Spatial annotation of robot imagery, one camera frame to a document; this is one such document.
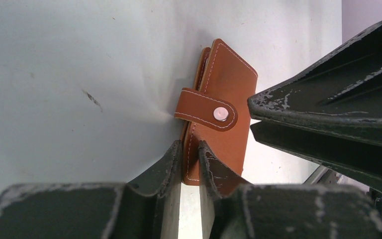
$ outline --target snap button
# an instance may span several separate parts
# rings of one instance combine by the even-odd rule
[[[213,111],[213,116],[218,121],[225,121],[228,118],[229,112],[224,107],[217,107]]]

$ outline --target wallet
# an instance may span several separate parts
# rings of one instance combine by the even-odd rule
[[[183,182],[199,185],[198,144],[241,175],[250,127],[247,99],[255,94],[257,72],[221,39],[204,48],[192,89],[183,88],[174,117],[186,120]]]

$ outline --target white wall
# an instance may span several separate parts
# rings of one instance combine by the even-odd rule
[[[382,0],[342,0],[342,41],[382,20]]]
[[[137,176],[179,137],[176,100],[215,38],[257,70],[261,91],[341,32],[340,0],[0,0],[0,191]],[[315,167],[250,134],[251,182],[300,183]],[[198,187],[181,200],[180,238],[198,238]]]

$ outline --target gray stain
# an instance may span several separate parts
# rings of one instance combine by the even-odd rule
[[[103,113],[103,107],[100,105],[100,103],[99,103],[93,96],[91,96],[87,91],[85,91],[85,90],[82,90],[82,91],[84,92],[84,94],[87,95],[87,97],[88,97],[91,101],[93,101],[93,103],[94,103],[95,105],[97,105],[97,106],[100,107],[100,112]]]

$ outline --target worn black plastic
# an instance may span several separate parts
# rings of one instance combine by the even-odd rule
[[[342,185],[252,185],[199,147],[204,239],[382,239],[369,197]]]
[[[248,105],[258,142],[382,192],[382,21]]]
[[[176,239],[182,144],[131,183],[20,184],[0,195],[0,239]]]

